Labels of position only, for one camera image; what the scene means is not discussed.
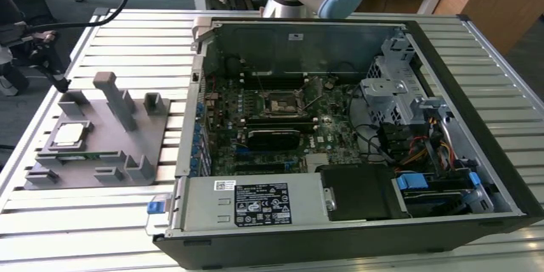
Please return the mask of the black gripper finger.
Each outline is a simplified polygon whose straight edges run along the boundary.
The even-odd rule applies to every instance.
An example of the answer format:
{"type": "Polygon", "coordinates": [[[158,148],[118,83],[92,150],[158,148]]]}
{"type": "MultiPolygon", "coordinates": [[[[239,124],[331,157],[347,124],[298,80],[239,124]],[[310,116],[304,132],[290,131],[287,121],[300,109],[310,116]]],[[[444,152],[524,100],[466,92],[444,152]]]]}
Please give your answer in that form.
{"type": "Polygon", "coordinates": [[[64,76],[66,67],[63,63],[54,60],[44,60],[40,65],[40,72],[58,91],[66,93],[70,89],[71,80],[64,76]]]}

